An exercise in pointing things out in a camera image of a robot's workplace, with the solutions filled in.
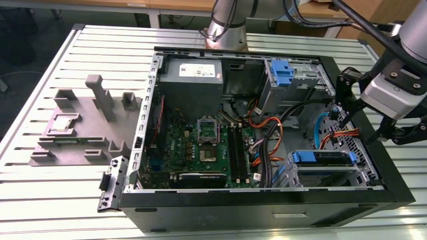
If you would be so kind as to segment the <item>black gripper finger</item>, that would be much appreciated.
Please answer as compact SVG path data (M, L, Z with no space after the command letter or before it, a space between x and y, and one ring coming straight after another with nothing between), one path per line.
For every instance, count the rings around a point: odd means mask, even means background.
M352 85L359 82L362 77L363 74L354 67L347 67L336 77L335 104L346 113L339 128L347 125L355 114L364 108L364 102L355 98L352 92Z
M384 116L374 135L366 140L366 145L375 141L391 140L396 145L406 145L427 140L427 117L420 118L416 125L396 127L396 120Z

